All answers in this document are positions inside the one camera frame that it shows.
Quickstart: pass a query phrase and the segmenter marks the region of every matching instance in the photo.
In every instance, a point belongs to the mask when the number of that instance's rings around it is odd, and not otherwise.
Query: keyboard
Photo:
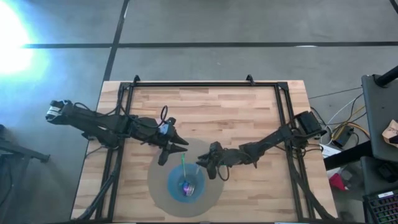
[[[375,223],[398,224],[398,189],[365,195],[364,202]]]

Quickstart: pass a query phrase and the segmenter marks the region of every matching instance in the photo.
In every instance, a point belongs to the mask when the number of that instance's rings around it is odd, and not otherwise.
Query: black cable
[[[315,108],[313,108],[312,106],[311,106],[311,110],[313,110],[313,111],[317,114],[317,116],[319,117],[319,119],[322,121],[322,124],[326,126],[326,122],[325,122],[325,120],[322,119],[322,117],[321,117],[321,115],[319,114],[319,112],[318,112]]]
[[[363,116],[365,116],[365,114],[366,114],[366,112],[365,112],[364,114],[362,114],[361,116],[355,118],[354,120],[350,121],[350,122],[357,121],[359,118],[362,118]],[[343,124],[343,123],[345,123],[345,122],[347,122],[347,121],[343,121],[343,122],[339,122],[339,123],[333,123],[333,124],[328,124],[328,125]]]
[[[103,147],[103,146],[100,146],[99,148],[97,148],[97,149],[95,149],[95,150],[93,150],[93,151],[87,153],[86,156],[85,156],[85,159],[86,159],[90,154],[92,154],[92,153],[94,153],[94,152],[96,152],[96,151],[98,151],[98,150],[100,150],[100,149],[102,149],[102,148],[104,148],[104,147]]]
[[[92,113],[93,113],[95,116],[97,116],[97,117],[107,116],[107,115],[109,115],[109,114],[115,112],[116,109],[117,109],[118,106],[119,106],[120,109],[123,111],[123,113],[124,113],[128,118],[130,118],[131,121],[133,121],[133,122],[135,122],[135,123],[138,123],[138,124],[140,124],[140,125],[142,125],[142,126],[144,126],[144,127],[147,127],[147,128],[158,128],[158,127],[160,127],[162,124],[166,123],[167,113],[169,112],[169,107],[168,107],[167,105],[163,106],[162,111],[160,112],[160,120],[161,120],[161,122],[160,122],[157,126],[148,126],[148,125],[146,125],[146,124],[142,124],[142,123],[139,122],[136,118],[133,118],[132,116],[130,116],[129,114],[126,113],[126,110],[125,110],[125,109],[123,108],[123,106],[121,105],[122,99],[121,99],[121,93],[120,93],[120,92],[118,93],[118,102],[116,103],[116,107],[115,107],[113,110],[111,110],[111,111],[109,111],[109,112],[107,112],[107,113],[105,113],[105,114],[98,115],[98,112],[89,109],[89,107],[87,107],[85,104],[80,103],[80,102],[74,103],[73,106],[82,105],[82,107],[84,107],[84,108],[87,109],[88,111],[92,112]]]
[[[358,136],[358,134],[356,134],[356,133],[353,133],[353,135],[356,136],[356,143],[355,143],[355,146],[357,146],[357,145],[359,144],[359,136]]]
[[[242,155],[245,155],[247,158],[249,158],[250,160],[251,160],[251,162],[254,162],[254,159],[249,155],[249,154],[247,154],[247,153],[245,153],[245,152],[242,152],[242,151],[238,151],[240,154],[242,154]],[[222,157],[221,159],[220,159],[220,161],[218,161],[218,163],[217,163],[217,166],[216,166],[216,169],[217,169],[217,174],[218,174],[218,176],[220,177],[220,179],[221,180],[223,180],[223,181],[227,181],[228,179],[229,179],[229,167],[228,166],[226,166],[226,171],[227,171],[227,176],[226,176],[226,178],[224,178],[222,175],[221,175],[221,173],[220,173],[220,165],[221,165],[221,162],[223,162],[226,158],[228,158],[228,157],[231,157],[231,156],[235,156],[234,154],[230,154],[229,156],[224,156],[224,157]]]
[[[161,122],[157,125],[157,126],[149,126],[146,124],[142,124],[141,122],[139,122],[136,118],[133,118],[132,116],[130,116],[129,114],[126,113],[126,110],[123,108],[123,106],[120,106],[120,109],[123,111],[123,113],[131,119],[131,121],[138,123],[144,127],[147,128],[158,128],[160,127],[162,124],[166,123],[166,117],[167,117],[167,112],[169,111],[169,107],[167,105],[164,105],[162,108],[162,111],[160,112],[160,120]]]
[[[359,97],[361,97],[362,95],[363,95],[363,93],[361,93],[359,96],[357,96],[357,97],[355,98],[355,100],[353,101],[353,104],[351,105],[351,113],[349,114],[349,118],[346,120],[346,122],[348,122],[348,121],[352,118],[352,116],[353,116],[353,111],[354,111],[355,101],[356,101]]]
[[[362,87],[351,88],[351,89],[348,89],[348,90],[341,90],[341,91],[337,91],[337,92],[333,92],[333,93],[328,93],[328,94],[324,94],[324,95],[319,95],[319,96],[313,96],[313,97],[309,97],[308,99],[311,100],[311,99],[315,99],[315,98],[319,98],[319,97],[323,97],[323,96],[330,96],[330,95],[334,95],[334,94],[337,94],[337,93],[344,93],[344,92],[346,92],[346,91],[357,90],[357,89],[360,89],[360,88],[362,88]]]
[[[9,161],[7,161],[7,159],[3,159],[3,160],[5,161],[5,163],[6,163],[7,166],[8,166],[8,174],[9,174],[10,187],[8,188],[8,191],[7,191],[7,193],[5,194],[4,198],[0,201],[0,208],[2,207],[2,205],[4,204],[4,202],[7,200],[8,195],[10,194],[11,189],[12,189],[12,186],[13,186],[13,183],[12,183],[12,174],[11,174],[11,165],[10,165]]]
[[[350,122],[347,122],[348,124],[355,124],[355,125],[358,125],[359,127],[361,127],[362,128],[362,126],[360,126],[359,124],[357,124],[357,123],[354,123],[354,122],[352,122],[352,121],[350,121]],[[368,134],[364,131],[364,130],[362,130],[362,129],[359,129],[359,128],[357,128],[357,127],[353,127],[353,128],[356,128],[356,129],[358,129],[358,130],[360,130],[360,131],[362,131],[362,133],[364,133],[365,134],[365,136],[370,140],[370,136],[368,136]]]
[[[316,151],[316,150],[319,150],[319,151],[321,151],[321,152],[323,152],[323,146],[321,146],[321,145],[319,145],[319,144],[307,144],[308,146],[319,146],[320,147],[320,149],[301,149],[301,151],[298,151],[298,148],[295,148],[298,152],[300,152],[301,154],[302,154],[302,157],[304,157],[305,155],[306,155],[306,153],[307,152],[310,152],[310,151]],[[284,149],[284,148],[282,148],[282,147],[280,147],[280,146],[274,146],[274,147],[276,147],[276,148],[278,148],[278,149],[280,149],[280,150],[283,150],[283,151],[286,151],[286,149]]]
[[[76,106],[76,107],[77,107],[77,105],[82,105],[82,107],[84,107],[84,108],[87,109],[88,111],[92,112],[92,113],[93,113],[95,116],[97,116],[97,117],[107,116],[107,115],[109,115],[109,114],[115,112],[115,111],[116,111],[116,108],[118,107],[118,106],[116,105],[116,107],[115,107],[113,110],[111,110],[111,111],[109,111],[109,112],[107,112],[107,113],[105,113],[105,114],[98,115],[98,112],[89,109],[89,107],[87,107],[87,106],[86,106],[85,104],[83,104],[83,103],[76,102],[76,103],[73,104],[73,106]]]

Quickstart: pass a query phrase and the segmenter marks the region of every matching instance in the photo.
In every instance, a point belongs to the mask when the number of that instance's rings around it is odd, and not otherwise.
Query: black tripod leg
[[[370,141],[324,158],[323,161],[325,162],[326,170],[331,170],[351,162],[356,162],[363,156],[373,157],[372,145]]]
[[[22,146],[15,145],[9,141],[4,141],[0,139],[0,150],[11,152],[11,153],[21,153],[25,156],[30,156],[36,159],[39,159],[42,162],[47,162],[50,158],[50,155],[45,155],[31,149],[27,149]]]

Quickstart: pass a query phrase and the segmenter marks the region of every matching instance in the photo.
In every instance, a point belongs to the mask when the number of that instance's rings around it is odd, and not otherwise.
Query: black metal frame
[[[290,93],[289,93],[289,86],[287,82],[255,82],[252,79],[252,76],[248,75],[246,78],[246,82],[139,82],[140,78],[136,76],[134,78],[133,82],[122,82],[119,86],[119,91],[123,88],[126,89],[128,86],[128,95],[127,95],[127,102],[126,102],[126,108],[131,107],[132,103],[132,95],[135,87],[153,87],[153,86],[186,86],[186,87],[210,87],[210,86],[218,86],[218,87],[223,87],[223,86],[251,86],[253,88],[255,87],[272,87],[275,90],[275,98],[277,102],[277,107],[278,107],[278,112],[280,116],[280,124],[283,125],[286,123],[286,118],[284,114],[284,108],[282,104],[282,98],[281,98],[281,92],[284,93],[285,95],[285,100],[287,104],[287,111],[289,114],[289,120],[292,120],[294,117],[294,112],[293,112],[293,106],[292,102],[290,99]],[[120,107],[117,107],[116,113],[120,113]],[[310,203],[309,199],[306,197],[306,204],[307,204],[307,210],[308,210],[308,218],[303,217],[303,209],[302,205],[300,202],[300,195],[299,195],[299,188],[298,188],[298,183],[295,181],[294,178],[292,178],[292,169],[296,170],[295,165],[294,165],[294,160],[293,160],[293,149],[291,145],[288,142],[285,142],[285,148],[286,148],[286,158],[287,158],[287,163],[289,166],[289,173],[290,173],[290,180],[292,184],[292,191],[293,191],[293,196],[294,196],[294,204],[295,204],[295,210],[297,214],[298,221],[304,221],[304,220],[316,220],[315,219],[315,212],[314,212],[314,207]],[[101,183],[101,190],[99,192],[98,196],[95,198],[95,202],[98,201],[95,204],[96,208],[96,215],[95,219],[89,220],[91,215],[93,214],[91,212],[89,217],[85,217],[84,220],[70,220],[69,223],[105,223],[105,222],[112,222],[113,221],[113,214],[114,214],[114,206],[116,203],[116,195],[117,195],[117,190],[118,190],[118,182],[119,182],[119,175],[121,171],[121,161],[123,158],[123,151],[124,151],[124,141],[121,142],[119,147],[116,149],[117,152],[117,157],[116,157],[116,163],[114,165],[114,172],[109,175],[110,168],[111,168],[111,161],[112,161],[112,156],[113,156],[113,150],[108,150],[108,153],[106,155],[106,160],[105,160],[105,165],[104,165],[104,172],[103,172],[103,178],[102,178],[102,183]],[[307,179],[307,173],[305,171],[305,164],[303,157],[300,155],[300,153],[297,153],[297,159],[298,159],[298,164],[299,164],[299,170],[300,170],[300,175],[305,183],[306,186],[308,186],[308,179]],[[104,195],[106,194],[106,191],[112,187],[111,190],[111,197],[109,200],[109,207],[108,207],[108,214],[106,218],[103,218],[102,210],[103,210],[103,199]]]

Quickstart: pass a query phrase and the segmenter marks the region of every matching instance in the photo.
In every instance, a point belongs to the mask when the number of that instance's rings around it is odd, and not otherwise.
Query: blue bowl
[[[197,173],[196,164],[185,164],[185,175],[182,165],[172,169],[167,179],[167,190],[169,194],[177,201],[183,203],[195,203],[205,191],[205,177],[201,169]],[[184,182],[188,182],[194,186],[194,191],[191,196],[186,196],[183,191]]]

